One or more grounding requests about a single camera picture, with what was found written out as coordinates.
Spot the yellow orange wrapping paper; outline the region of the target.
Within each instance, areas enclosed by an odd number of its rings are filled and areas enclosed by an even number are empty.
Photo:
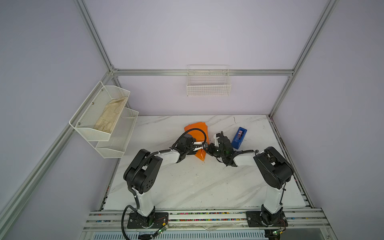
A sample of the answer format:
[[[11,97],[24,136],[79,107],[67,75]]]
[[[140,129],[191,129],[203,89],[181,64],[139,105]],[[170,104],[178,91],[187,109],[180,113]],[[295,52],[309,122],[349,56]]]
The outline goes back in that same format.
[[[184,127],[184,130],[185,132],[187,130],[190,130],[190,129],[193,129],[193,128],[197,128],[197,129],[201,129],[205,134],[206,134],[206,143],[209,145],[210,144],[210,140],[209,140],[209,136],[208,136],[208,126],[206,125],[206,123],[204,122],[198,122],[198,123],[194,123],[194,124],[190,124],[186,127]],[[189,134],[196,139],[197,142],[203,142],[205,137],[203,135],[203,133],[201,133],[200,131],[191,131],[189,132]],[[195,156],[200,159],[201,161],[205,161],[205,157],[206,157],[206,152],[202,149],[198,150],[197,153],[195,154]]]

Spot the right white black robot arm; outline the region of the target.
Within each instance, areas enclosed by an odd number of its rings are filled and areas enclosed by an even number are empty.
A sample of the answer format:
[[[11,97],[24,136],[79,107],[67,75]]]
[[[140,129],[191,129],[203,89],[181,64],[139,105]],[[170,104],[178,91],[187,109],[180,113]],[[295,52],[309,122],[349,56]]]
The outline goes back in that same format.
[[[274,147],[263,151],[236,151],[230,140],[223,133],[215,134],[215,141],[204,144],[204,150],[210,156],[230,167],[258,167],[261,176],[268,185],[262,209],[270,214],[276,214],[283,208],[285,185],[291,180],[294,170],[290,163]]]

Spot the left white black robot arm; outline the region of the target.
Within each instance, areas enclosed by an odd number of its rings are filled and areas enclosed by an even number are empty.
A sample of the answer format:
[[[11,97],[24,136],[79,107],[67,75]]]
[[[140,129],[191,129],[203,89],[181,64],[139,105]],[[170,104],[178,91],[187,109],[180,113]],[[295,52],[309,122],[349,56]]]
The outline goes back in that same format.
[[[207,135],[200,129],[192,131],[201,132],[203,141],[184,132],[176,142],[168,149],[150,152],[141,149],[127,167],[123,179],[126,181],[128,190],[133,194],[136,208],[134,209],[142,217],[148,217],[155,211],[150,190],[153,187],[162,165],[173,165],[181,162],[187,155],[194,155],[199,150],[208,146]]]

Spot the blue tape dispenser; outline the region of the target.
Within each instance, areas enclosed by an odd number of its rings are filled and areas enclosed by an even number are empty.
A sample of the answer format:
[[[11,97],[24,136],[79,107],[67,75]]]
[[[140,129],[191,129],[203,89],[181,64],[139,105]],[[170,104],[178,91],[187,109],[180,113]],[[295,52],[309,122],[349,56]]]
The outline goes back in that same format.
[[[233,140],[232,140],[232,147],[236,150],[238,150],[245,138],[245,135],[247,133],[247,129],[239,127]]]

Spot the lower white mesh shelf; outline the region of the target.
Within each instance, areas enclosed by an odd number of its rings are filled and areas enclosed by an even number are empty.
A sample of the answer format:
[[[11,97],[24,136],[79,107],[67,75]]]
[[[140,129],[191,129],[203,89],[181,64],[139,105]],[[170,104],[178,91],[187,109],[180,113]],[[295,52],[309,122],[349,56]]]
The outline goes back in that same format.
[[[104,159],[118,159],[124,156],[138,115],[138,111],[129,108],[123,109],[110,140],[107,142],[98,142],[96,145],[96,151]]]

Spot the white mesh shelf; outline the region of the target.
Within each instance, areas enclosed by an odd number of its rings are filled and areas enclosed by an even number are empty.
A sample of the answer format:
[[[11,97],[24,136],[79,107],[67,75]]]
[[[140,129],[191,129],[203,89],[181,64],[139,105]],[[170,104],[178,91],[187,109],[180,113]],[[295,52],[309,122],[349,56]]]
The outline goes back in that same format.
[[[129,108],[123,109],[110,140],[107,142],[98,142],[96,145],[96,151],[104,159],[118,159],[124,156],[138,115],[138,111]]]
[[[129,96],[128,90],[99,82],[69,124],[88,142],[107,142]]]

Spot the beige cloth in shelf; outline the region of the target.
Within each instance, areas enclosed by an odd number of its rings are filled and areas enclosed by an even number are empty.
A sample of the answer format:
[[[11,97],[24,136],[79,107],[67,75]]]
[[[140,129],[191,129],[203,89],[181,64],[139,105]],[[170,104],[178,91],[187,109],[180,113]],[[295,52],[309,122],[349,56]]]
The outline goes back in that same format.
[[[127,100],[128,97],[111,100],[105,106],[102,115],[96,121],[94,129],[111,134]]]

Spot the upper white mesh shelf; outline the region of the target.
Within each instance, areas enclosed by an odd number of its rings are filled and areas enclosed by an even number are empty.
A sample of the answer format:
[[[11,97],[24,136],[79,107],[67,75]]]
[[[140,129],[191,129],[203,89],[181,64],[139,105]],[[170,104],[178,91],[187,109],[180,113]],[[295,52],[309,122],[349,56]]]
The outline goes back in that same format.
[[[128,90],[99,82],[69,124],[88,142],[107,142],[129,96]]]

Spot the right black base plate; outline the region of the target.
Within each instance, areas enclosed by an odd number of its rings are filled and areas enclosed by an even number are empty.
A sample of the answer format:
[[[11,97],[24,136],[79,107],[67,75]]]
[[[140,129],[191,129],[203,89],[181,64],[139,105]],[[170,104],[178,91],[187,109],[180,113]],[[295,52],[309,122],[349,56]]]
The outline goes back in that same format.
[[[247,211],[246,219],[249,227],[287,227],[288,222],[283,209],[275,214],[268,211]]]

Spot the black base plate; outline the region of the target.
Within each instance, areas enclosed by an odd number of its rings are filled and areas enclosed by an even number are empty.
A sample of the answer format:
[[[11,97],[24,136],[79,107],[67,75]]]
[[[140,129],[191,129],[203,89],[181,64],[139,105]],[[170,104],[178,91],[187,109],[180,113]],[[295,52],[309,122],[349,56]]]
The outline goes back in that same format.
[[[283,209],[275,214],[268,211],[247,211],[246,219],[249,227],[287,227],[288,222]]]
[[[154,212],[147,217],[132,212],[126,225],[127,229],[160,229],[169,220],[169,213]]]

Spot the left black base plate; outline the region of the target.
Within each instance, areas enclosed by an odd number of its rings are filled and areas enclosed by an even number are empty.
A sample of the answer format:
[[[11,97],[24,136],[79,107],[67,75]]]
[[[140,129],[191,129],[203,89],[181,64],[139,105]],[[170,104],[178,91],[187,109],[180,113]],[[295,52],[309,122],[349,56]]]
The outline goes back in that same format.
[[[154,212],[147,217],[132,212],[126,225],[127,229],[160,229],[169,220],[169,213]]]

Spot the aluminium frame rail front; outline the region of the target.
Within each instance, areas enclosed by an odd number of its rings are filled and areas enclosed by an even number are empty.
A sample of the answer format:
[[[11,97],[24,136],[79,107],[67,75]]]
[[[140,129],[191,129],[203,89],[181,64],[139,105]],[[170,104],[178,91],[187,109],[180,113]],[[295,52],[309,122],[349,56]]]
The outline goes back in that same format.
[[[247,210],[169,211],[169,226],[176,230],[238,230],[248,228]],[[322,209],[283,209],[287,229],[330,228]],[[122,211],[91,212],[84,232],[107,232],[121,229]]]

